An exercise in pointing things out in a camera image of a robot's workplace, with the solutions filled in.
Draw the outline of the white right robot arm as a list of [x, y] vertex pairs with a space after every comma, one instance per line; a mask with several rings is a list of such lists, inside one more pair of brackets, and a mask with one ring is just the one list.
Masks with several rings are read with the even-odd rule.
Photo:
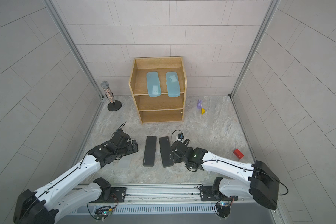
[[192, 148], [176, 141], [170, 150], [191, 172], [211, 171], [220, 174], [207, 196], [218, 201], [252, 199], [259, 205], [276, 210], [281, 182], [262, 161], [254, 164], [229, 160], [202, 148]]

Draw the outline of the black pencil case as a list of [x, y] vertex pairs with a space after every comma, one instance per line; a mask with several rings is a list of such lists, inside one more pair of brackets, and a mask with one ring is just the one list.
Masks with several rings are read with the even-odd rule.
[[169, 137], [165, 136], [165, 137], [159, 138], [159, 144], [160, 144], [162, 166], [164, 168], [173, 166], [174, 162], [173, 162], [172, 151], [170, 149], [171, 144], [169, 141]]
[[145, 151], [143, 157], [144, 167], [153, 167], [155, 164], [155, 153], [156, 153], [156, 136], [148, 136], [145, 144]]

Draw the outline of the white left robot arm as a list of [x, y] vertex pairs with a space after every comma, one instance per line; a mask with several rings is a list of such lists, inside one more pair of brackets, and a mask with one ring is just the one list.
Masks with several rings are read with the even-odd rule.
[[121, 129], [111, 139], [89, 150], [83, 159], [55, 180], [38, 188], [22, 192], [17, 199], [15, 224], [55, 224], [75, 209], [98, 199], [108, 201], [111, 184], [100, 177], [83, 189], [70, 193], [88, 176], [105, 165], [138, 152], [138, 143]]

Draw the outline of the clear pencil case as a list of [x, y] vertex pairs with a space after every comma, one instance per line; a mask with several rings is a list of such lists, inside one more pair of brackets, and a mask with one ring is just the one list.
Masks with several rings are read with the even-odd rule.
[[126, 155], [119, 160], [118, 167], [121, 169], [129, 169], [133, 155]]

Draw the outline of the teal pencil case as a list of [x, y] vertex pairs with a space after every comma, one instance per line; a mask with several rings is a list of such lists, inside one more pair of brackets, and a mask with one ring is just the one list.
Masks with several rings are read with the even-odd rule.
[[176, 72], [166, 73], [167, 93], [169, 97], [179, 97], [181, 94], [178, 75]]
[[146, 79], [149, 97], [159, 97], [161, 95], [161, 87], [158, 72], [148, 72], [146, 75]]

